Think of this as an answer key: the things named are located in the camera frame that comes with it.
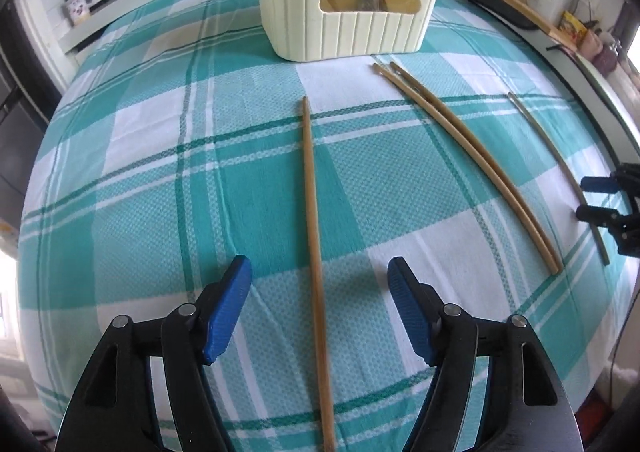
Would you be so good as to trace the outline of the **spice jar white label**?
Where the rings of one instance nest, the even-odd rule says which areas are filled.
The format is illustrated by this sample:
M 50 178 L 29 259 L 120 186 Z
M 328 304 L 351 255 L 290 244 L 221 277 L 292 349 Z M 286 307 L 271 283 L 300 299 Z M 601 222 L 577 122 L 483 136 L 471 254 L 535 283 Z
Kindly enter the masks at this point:
M 74 27 L 87 20 L 91 15 L 87 0 L 64 0 L 64 7 L 70 23 Z

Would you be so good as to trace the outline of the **wooden chopstick on cloth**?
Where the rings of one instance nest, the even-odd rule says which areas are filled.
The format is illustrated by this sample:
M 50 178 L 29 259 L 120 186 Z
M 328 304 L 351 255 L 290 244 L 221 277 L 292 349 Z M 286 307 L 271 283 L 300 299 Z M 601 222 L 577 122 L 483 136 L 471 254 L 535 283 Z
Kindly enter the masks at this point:
M 523 102 L 520 99 L 518 99 L 518 96 L 516 96 L 513 92 L 509 92 L 508 94 L 506 94 L 506 97 L 508 97 L 509 100 L 512 102 L 512 104 L 515 106 L 515 108 L 517 108 L 518 111 L 520 111 L 521 115 L 525 117 L 527 123 L 530 125 L 530 127 L 533 128 L 534 132 L 538 135 L 538 137 L 540 138 L 544 146 L 546 146 L 548 151 L 551 153 L 556 164 L 559 166 L 563 176 L 567 180 L 567 183 L 570 185 L 570 188 L 572 188 L 575 194 L 575 197 L 578 198 L 579 205 L 580 206 L 586 205 L 587 200 L 584 197 L 584 194 L 582 193 L 582 189 L 580 189 L 579 183 L 577 183 L 577 180 L 575 179 L 572 171 L 566 164 L 564 157 L 562 156 L 558 148 L 555 147 L 555 144 L 553 143 L 551 138 L 547 135 L 547 133 L 544 131 L 542 126 L 537 122 L 537 120 L 532 116 L 532 113 L 530 113 L 527 110 Z M 589 228 L 594 238 L 594 243 L 596 243 L 597 250 L 599 251 L 602 264 L 604 264 L 605 266 L 611 264 L 610 257 L 608 257 L 608 251 L 606 250 L 599 228 L 594 224 L 589 224 Z

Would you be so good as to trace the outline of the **teal plaid tablecloth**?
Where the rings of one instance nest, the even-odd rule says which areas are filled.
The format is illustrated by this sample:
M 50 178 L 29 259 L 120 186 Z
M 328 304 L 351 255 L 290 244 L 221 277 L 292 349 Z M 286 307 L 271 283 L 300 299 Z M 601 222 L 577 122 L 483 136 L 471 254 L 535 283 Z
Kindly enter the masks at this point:
M 102 35 L 29 180 L 21 331 L 53 425 L 114 317 L 166 316 L 244 255 L 252 287 L 207 372 L 224 426 L 240 451 L 317 449 L 304 96 L 338 447 L 400 450 L 431 382 L 386 287 L 396 256 L 473 316 L 526 316 L 570 405 L 584 402 L 623 328 L 638 264 L 602 264 L 572 189 L 506 94 L 578 177 L 611 171 L 601 138 L 535 50 L 465 0 L 437 0 L 422 47 L 397 62 L 518 186 L 563 271 L 548 271 L 492 183 L 371 58 L 279 58 L 258 0 L 155 0 Z

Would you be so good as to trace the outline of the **yellow snack tin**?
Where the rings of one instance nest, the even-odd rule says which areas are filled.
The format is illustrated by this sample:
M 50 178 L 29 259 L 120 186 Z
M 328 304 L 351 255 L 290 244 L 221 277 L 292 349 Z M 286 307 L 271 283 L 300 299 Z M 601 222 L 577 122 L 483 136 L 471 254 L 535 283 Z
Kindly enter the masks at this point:
M 580 45 L 588 31 L 585 25 L 567 10 L 562 12 L 558 29 L 576 46 Z

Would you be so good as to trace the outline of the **wooden cutting board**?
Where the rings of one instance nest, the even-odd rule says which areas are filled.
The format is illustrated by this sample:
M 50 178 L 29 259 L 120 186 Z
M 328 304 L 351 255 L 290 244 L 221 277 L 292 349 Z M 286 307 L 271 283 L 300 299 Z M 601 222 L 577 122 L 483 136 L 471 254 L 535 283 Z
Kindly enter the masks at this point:
M 516 8 L 519 12 L 525 15 L 528 19 L 532 20 L 538 26 L 538 29 L 544 32 L 545 35 L 548 35 L 549 38 L 552 38 L 553 41 L 562 44 L 566 49 L 570 52 L 575 53 L 577 50 L 577 46 L 570 42 L 570 40 L 553 24 L 551 24 L 548 20 L 545 20 L 544 17 L 541 17 L 538 12 L 535 12 L 528 5 L 522 3 L 519 0 L 503 0 Z

